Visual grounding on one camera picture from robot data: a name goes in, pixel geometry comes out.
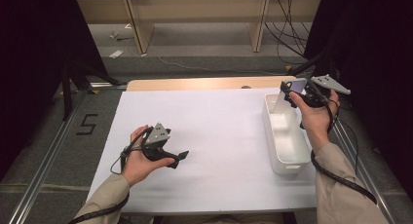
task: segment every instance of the cable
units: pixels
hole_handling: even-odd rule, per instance
[[[134,37],[127,37],[127,38],[116,38],[117,41],[126,41],[126,40],[130,40],[133,39]]]
[[[290,46],[288,46],[284,41],[282,41],[278,36],[276,36],[276,35],[273,33],[273,31],[268,27],[267,23],[265,23],[265,26],[266,26],[267,29],[270,31],[270,33],[278,40],[278,42],[281,42],[283,45],[285,45],[287,48],[289,48],[290,50],[292,50],[292,51],[295,52],[296,54],[298,54],[298,55],[300,55],[300,56],[303,56],[301,53],[299,53],[299,52],[297,52],[296,50],[292,49],[292,48],[291,48]],[[277,53],[278,53],[278,56],[280,57],[280,54],[279,54],[279,51],[278,51],[278,47],[279,47],[279,44],[277,44]]]
[[[377,200],[374,197],[373,194],[371,194],[369,191],[367,191],[365,188],[357,185],[354,182],[351,182],[343,177],[340,177],[330,171],[328,171],[327,169],[323,168],[322,166],[319,165],[319,163],[316,161],[316,155],[314,153],[314,151],[311,151],[311,162],[313,163],[314,167],[322,174],[324,174],[325,176],[333,179],[334,181],[337,181],[359,193],[361,193],[363,196],[367,197],[368,199],[370,199],[375,205],[377,205]]]
[[[304,50],[305,50],[306,48],[304,47],[303,43],[301,42],[300,37],[298,36],[298,33],[295,31],[294,26],[292,25],[292,18],[291,18],[292,0],[288,0],[288,13],[287,13],[287,14],[285,13],[285,10],[284,10],[284,8],[283,8],[283,6],[282,6],[281,1],[278,0],[278,2],[279,2],[279,4],[280,4],[280,7],[282,8],[282,12],[283,12],[283,14],[284,14],[284,16],[285,16],[286,22],[284,23],[284,26],[285,26],[285,24],[288,22],[289,26],[291,27],[292,35],[294,36],[295,44],[297,45],[299,51],[303,54],[303,52],[301,51],[301,48],[300,48],[300,46],[298,45],[296,39],[298,39],[298,41],[300,42],[300,44],[301,44],[301,46],[303,47]]]
[[[273,24],[274,28],[275,28],[278,32],[282,32],[279,28],[277,28],[277,26],[276,26],[275,23],[272,22],[272,24]],[[289,34],[287,34],[287,33],[285,33],[285,32],[283,33],[283,35],[284,35],[284,36],[287,36],[287,37],[291,37],[291,38],[295,37],[295,36],[289,35]]]
[[[128,50],[129,50],[130,41],[131,41],[131,39],[127,43],[127,49]],[[149,42],[150,46],[153,46],[152,43],[151,43],[151,40],[147,39],[147,41]],[[280,73],[272,73],[272,72],[265,72],[265,71],[250,71],[250,70],[241,71],[241,70],[234,70],[234,69],[218,69],[218,70],[215,70],[215,69],[209,69],[209,68],[203,68],[203,67],[191,67],[191,66],[181,65],[181,64],[178,64],[178,63],[173,63],[173,62],[166,62],[166,61],[162,60],[160,56],[158,56],[158,60],[160,62],[166,64],[166,65],[175,65],[175,66],[179,66],[179,67],[184,68],[184,69],[191,69],[191,70],[204,70],[204,71],[209,71],[209,72],[230,71],[230,72],[236,72],[236,73],[258,73],[258,74],[274,75],[274,76],[283,76],[283,75],[285,75],[283,73],[280,74]]]
[[[340,109],[344,109],[344,110],[347,110],[347,111],[353,111],[353,109],[352,109],[352,104],[351,104],[346,98],[343,98],[343,97],[340,98],[340,97],[339,97],[339,100],[340,100],[340,104],[341,104],[341,105],[340,105]],[[348,104],[347,104],[348,107],[343,107],[343,105],[342,105],[343,100],[344,100],[345,102],[348,102]],[[346,124],[346,123],[344,123],[344,124],[347,125],[347,127],[349,127],[349,129],[352,131],[353,135],[356,137],[356,134],[355,134],[355,132],[352,130],[352,128],[351,128],[348,124]],[[371,149],[371,151],[372,151],[373,153],[375,153],[375,154],[377,154],[377,155],[382,155],[382,153],[380,152],[379,148],[377,148],[377,146],[373,145],[373,146],[370,147],[370,149]]]
[[[121,209],[123,206],[125,206],[127,204],[129,196],[130,196],[130,193],[127,194],[127,196],[125,197],[125,199],[123,201],[121,201],[119,204],[117,204],[115,206],[105,208],[105,209],[102,209],[102,210],[98,210],[98,211],[94,211],[94,212],[89,212],[89,213],[86,213],[82,216],[76,217],[75,219],[71,220],[69,222],[69,224],[75,224],[75,223],[83,222],[83,221],[86,221],[86,220],[90,220],[92,218],[97,218],[99,216],[103,216],[103,215],[107,215],[109,213],[115,212],[115,211]]]
[[[203,68],[203,67],[191,67],[191,66],[184,66],[178,63],[172,63],[172,62],[166,62],[164,60],[161,59],[160,56],[158,56],[159,61],[161,61],[164,64],[167,65],[175,65],[175,66],[179,66],[185,69],[191,69],[191,70],[204,70],[204,71],[212,71],[212,72],[216,72],[216,71],[232,71],[232,72],[238,72],[238,73],[262,73],[262,74],[266,74],[266,75],[276,75],[276,76],[283,76],[285,74],[278,74],[278,73],[271,73],[271,72],[265,72],[265,71],[241,71],[241,70],[233,70],[233,69],[219,69],[219,70],[213,70],[213,69],[209,69],[209,68]]]
[[[291,2],[290,2],[290,0],[288,0],[288,14],[285,12],[285,10],[284,10],[284,8],[283,8],[283,6],[282,6],[282,2],[281,2],[280,0],[277,0],[277,1],[279,2],[280,7],[282,8],[282,12],[283,12],[284,17],[285,17],[284,26],[282,27],[282,35],[283,35],[283,31],[284,31],[285,26],[286,26],[287,23],[288,23],[288,24],[290,25],[290,27],[291,27],[292,35],[296,34],[296,32],[295,32],[295,30],[294,30],[294,27],[292,26],[291,19],[290,19],[290,12],[291,12]],[[298,47],[298,50],[300,51],[300,54],[303,54],[303,52],[301,51],[301,48],[298,46],[298,42],[297,42],[297,40],[296,40],[296,37],[294,36],[293,38],[294,38],[295,44],[296,44],[297,47]]]
[[[310,33],[310,30],[307,29],[307,27],[306,27],[306,25],[304,24],[304,22],[301,22],[301,24],[303,25],[304,29],[306,29],[306,31],[307,31],[308,33]]]
[[[144,134],[146,134],[147,132],[152,131],[153,127],[145,129],[143,132],[141,132],[140,134],[138,134],[133,141],[131,142],[131,144],[129,146],[127,146],[124,151],[122,151],[121,156],[119,156],[119,158],[115,161],[115,163],[112,164],[112,166],[110,167],[110,171],[112,173],[116,173],[116,174],[121,174],[118,172],[113,171],[113,167],[116,165],[116,163],[118,163],[118,161],[121,161],[121,171],[124,169],[125,166],[125,162],[126,162],[126,158],[128,157],[129,153],[131,152],[131,148],[134,146],[134,144],[136,143],[136,141],[141,138]]]

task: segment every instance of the wrist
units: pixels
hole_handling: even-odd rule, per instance
[[[122,172],[122,176],[128,181],[130,187],[132,187],[136,182],[134,181],[133,177],[130,176],[129,174],[125,173],[124,171]]]
[[[324,131],[307,131],[311,146],[316,154],[319,149],[330,142],[327,132]]]

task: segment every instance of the table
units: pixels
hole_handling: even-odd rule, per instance
[[[148,122],[155,125],[157,120],[171,128],[164,149],[174,154],[189,150],[189,155],[177,169],[158,169],[131,188],[124,213],[206,214],[316,207],[314,168],[306,165],[298,174],[278,175],[271,169],[268,154],[261,116],[264,95],[279,92],[279,82],[291,78],[130,82],[90,195],[110,174],[111,165],[128,144],[130,131]],[[256,89],[239,89],[242,86]]]

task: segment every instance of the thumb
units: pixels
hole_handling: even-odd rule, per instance
[[[304,102],[303,98],[295,92],[289,93],[291,100],[298,106],[298,108],[303,111],[303,109],[308,108],[309,106]]]
[[[174,163],[175,159],[173,158],[163,158],[161,160],[155,161],[152,163],[153,170],[157,168],[163,168],[169,166],[170,164]]]

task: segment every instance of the aluminum rail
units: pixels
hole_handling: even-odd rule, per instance
[[[67,120],[64,121],[51,144],[48,152],[46,153],[45,158],[43,159],[40,167],[37,169],[33,179],[28,185],[23,197],[21,198],[18,206],[16,207],[15,212],[12,215],[10,224],[21,224],[24,223],[29,211],[33,207],[33,204],[39,194],[40,188],[45,181],[54,161],[56,155],[58,154],[61,145],[67,135],[67,132],[70,126],[73,123],[73,119],[76,116],[77,110],[79,109],[80,104],[84,100],[88,91],[78,91],[76,94],[76,99],[73,103],[74,108],[72,113],[68,116]]]
[[[342,145],[342,150],[344,154],[347,156],[349,161],[355,166],[356,164],[356,154],[357,154],[357,149],[354,146],[354,144],[350,141],[349,136],[347,135],[346,131],[343,128],[343,125],[341,124],[340,121],[337,121],[335,124],[334,128],[334,133],[337,135],[338,140],[340,141],[340,144]],[[364,163],[362,162],[361,157],[357,157],[358,163],[357,163],[357,177],[360,179],[360,181],[364,184],[366,189],[370,191],[371,194],[373,194],[376,199],[377,199],[377,206],[381,209],[385,217],[388,219],[389,223],[394,223],[395,220],[392,215],[392,213],[389,211],[389,207],[386,204],[386,201],[383,199],[383,196],[380,195],[380,192],[377,188],[377,186],[374,184],[374,181],[370,177],[370,175],[367,172],[366,167],[364,166]]]

